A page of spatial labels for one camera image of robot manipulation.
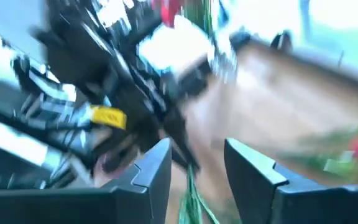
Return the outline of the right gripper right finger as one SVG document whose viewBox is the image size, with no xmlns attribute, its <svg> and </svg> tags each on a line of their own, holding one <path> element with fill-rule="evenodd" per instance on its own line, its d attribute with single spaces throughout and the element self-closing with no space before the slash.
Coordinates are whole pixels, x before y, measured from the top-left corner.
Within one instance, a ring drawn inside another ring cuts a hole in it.
<svg viewBox="0 0 358 224">
<path fill-rule="evenodd" d="M 321 185 L 233 138 L 224 163 L 242 224 L 358 224 L 358 185 Z"/>
</svg>

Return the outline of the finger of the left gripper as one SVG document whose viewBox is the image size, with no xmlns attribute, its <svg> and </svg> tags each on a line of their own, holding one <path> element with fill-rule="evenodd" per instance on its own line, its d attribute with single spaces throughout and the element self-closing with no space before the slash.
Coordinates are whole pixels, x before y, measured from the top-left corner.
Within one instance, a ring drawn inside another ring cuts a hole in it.
<svg viewBox="0 0 358 224">
<path fill-rule="evenodd" d="M 170 137 L 176 144 L 176 151 L 172 152 L 172 159 L 184 170 L 192 167 L 193 170 L 199 170 L 200 164 L 192 150 L 188 133 L 186 131 L 186 121 L 176 105 L 173 105 L 165 114 L 161 113 L 159 106 L 154 103 L 150 105 L 152 109 L 149 136 L 154 144 L 161 139 L 160 129 Z"/>
</svg>

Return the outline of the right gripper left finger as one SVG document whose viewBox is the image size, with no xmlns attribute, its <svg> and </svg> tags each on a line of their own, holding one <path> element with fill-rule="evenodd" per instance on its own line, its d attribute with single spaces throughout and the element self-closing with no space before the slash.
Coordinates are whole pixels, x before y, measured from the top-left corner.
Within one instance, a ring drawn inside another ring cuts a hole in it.
<svg viewBox="0 0 358 224">
<path fill-rule="evenodd" d="M 169 138 L 100 188 L 0 190 L 0 224 L 164 224 Z"/>
</svg>

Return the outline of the large clear glass vase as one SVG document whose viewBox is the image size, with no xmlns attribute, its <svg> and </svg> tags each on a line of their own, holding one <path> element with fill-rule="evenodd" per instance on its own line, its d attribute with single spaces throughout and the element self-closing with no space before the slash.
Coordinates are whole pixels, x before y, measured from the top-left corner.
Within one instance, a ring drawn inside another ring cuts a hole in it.
<svg viewBox="0 0 358 224">
<path fill-rule="evenodd" d="M 211 48 L 207 59 L 211 71 L 225 84 L 237 81 L 237 55 L 225 32 L 214 31 L 210 38 Z"/>
</svg>

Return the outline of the yellow tag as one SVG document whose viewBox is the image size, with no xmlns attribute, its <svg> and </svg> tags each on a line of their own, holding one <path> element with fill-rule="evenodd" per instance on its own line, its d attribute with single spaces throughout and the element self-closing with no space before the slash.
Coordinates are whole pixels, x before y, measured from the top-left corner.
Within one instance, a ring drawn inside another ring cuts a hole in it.
<svg viewBox="0 0 358 224">
<path fill-rule="evenodd" d="M 90 120 L 93 123 L 103 124 L 119 129 L 126 129 L 127 116 L 117 109 L 107 106 L 91 106 L 92 115 Z"/>
</svg>

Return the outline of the black frame clamp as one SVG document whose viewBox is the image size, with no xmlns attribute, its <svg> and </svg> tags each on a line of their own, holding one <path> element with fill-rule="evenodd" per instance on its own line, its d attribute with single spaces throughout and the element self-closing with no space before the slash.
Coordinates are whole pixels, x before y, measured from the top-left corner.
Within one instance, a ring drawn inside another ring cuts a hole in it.
<svg viewBox="0 0 358 224">
<path fill-rule="evenodd" d="M 291 32 L 283 30 L 278 33 L 272 40 L 270 48 L 281 50 L 283 52 L 291 52 L 293 50 Z"/>
</svg>

